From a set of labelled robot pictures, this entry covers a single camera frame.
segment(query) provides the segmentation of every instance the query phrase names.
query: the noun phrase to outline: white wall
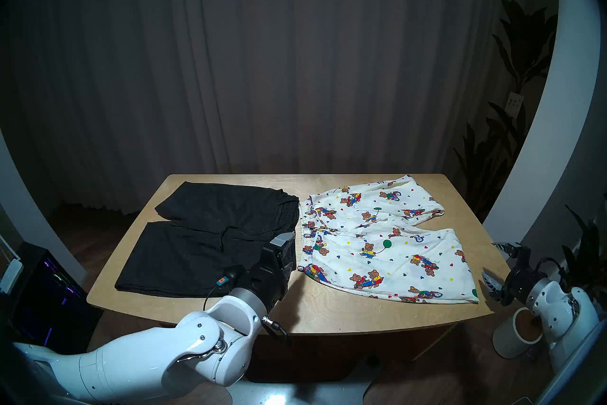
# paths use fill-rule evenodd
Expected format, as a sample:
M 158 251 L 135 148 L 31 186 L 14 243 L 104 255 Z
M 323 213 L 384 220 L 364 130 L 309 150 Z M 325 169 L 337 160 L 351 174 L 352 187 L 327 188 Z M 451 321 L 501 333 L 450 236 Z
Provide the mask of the white wall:
M 558 4 L 554 53 L 540 105 L 514 168 L 483 224 L 494 241 L 525 238 L 571 161 L 593 99 L 601 41 L 598 1 L 558 0 Z M 577 173 L 581 178 L 583 171 L 579 168 Z M 554 225 L 558 219 L 545 223 Z
M 0 205 L 23 240 L 48 249 L 82 285 L 86 270 L 76 261 L 38 209 L 10 156 L 0 132 Z

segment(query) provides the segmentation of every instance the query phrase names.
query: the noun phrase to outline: wooden floor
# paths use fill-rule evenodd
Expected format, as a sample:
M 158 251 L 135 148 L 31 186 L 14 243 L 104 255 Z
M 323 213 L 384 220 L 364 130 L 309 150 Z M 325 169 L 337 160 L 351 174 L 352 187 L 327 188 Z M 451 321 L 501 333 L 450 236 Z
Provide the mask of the wooden floor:
M 49 222 L 57 235 L 89 270 L 85 290 L 93 285 L 134 218 L 135 214 L 79 206 L 62 206 L 51 216 Z M 386 347 L 378 355 L 383 369 L 369 387 L 365 405 L 510 405 L 523 396 L 533 401 L 552 379 L 547 346 L 542 346 L 535 359 L 521 355 L 508 360 L 495 353 L 491 342 L 493 329 L 516 308 L 511 305 L 493 315 L 454 326 L 413 362 L 403 360 L 398 353 L 401 348 L 396 347 L 406 345 L 412 336 L 391 334 L 390 342 L 395 347 Z M 154 321 L 106 311 L 93 334 L 89 351 L 119 336 L 156 326 L 158 323 Z M 318 354 L 318 368 L 332 368 L 339 360 L 338 354 L 322 351 L 314 354 Z M 224 387 L 205 382 L 187 396 L 166 403 L 230 405 L 232 399 Z

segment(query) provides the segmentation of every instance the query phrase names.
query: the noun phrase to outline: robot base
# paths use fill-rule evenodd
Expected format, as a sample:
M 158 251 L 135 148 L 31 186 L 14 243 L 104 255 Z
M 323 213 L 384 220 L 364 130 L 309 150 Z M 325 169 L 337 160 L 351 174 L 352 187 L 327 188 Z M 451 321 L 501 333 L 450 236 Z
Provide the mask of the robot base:
M 318 405 L 339 403 L 362 405 L 371 382 L 379 375 L 381 365 L 376 358 L 359 362 L 342 381 L 310 384 L 268 384 L 249 382 L 245 378 L 228 387 L 232 403 L 263 405 Z

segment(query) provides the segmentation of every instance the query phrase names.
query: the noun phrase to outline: black drawstring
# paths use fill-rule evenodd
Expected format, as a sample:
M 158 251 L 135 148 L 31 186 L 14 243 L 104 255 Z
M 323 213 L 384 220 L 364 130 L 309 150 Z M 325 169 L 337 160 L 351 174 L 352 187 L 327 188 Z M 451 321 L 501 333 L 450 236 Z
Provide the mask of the black drawstring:
M 226 232 L 228 230 L 230 230 L 231 228 L 240 228 L 240 227 L 236 227 L 235 225 L 228 225 L 226 228 L 224 228 L 221 231 L 221 235 L 219 236 L 219 248 L 221 249 L 221 251 L 223 251 L 223 236 L 226 234 Z

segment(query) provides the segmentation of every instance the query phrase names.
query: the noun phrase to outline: cable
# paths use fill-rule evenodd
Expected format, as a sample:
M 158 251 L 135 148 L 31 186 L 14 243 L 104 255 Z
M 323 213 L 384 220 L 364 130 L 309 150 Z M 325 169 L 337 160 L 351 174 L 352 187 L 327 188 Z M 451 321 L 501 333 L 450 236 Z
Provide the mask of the cable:
M 544 256 L 543 258 L 541 258 L 538 261 L 538 264 L 535 267 L 535 272 L 537 273 L 537 271 L 540 269 L 540 266 L 542 266 L 544 263 L 546 263 L 548 261 L 551 261 L 555 265 L 558 266 L 558 275 L 561 277 L 561 281 L 562 281 L 565 278 L 565 270 L 561 267 L 560 264 L 558 264 L 558 261 L 556 261 L 554 258 L 550 258 L 549 256 Z
M 209 291 L 209 293 L 206 295 L 205 303 L 204 303 L 204 305 L 202 306 L 202 311 L 205 311 L 205 310 L 206 310 L 206 301 L 208 301 L 208 300 L 209 300 L 209 297 L 211 296 L 211 294 L 213 294 L 213 291 L 214 291 L 215 289 L 217 289 L 218 287 L 219 287 L 219 284 L 217 284 L 217 285 L 213 286 L 213 289 L 211 289 L 211 290 Z

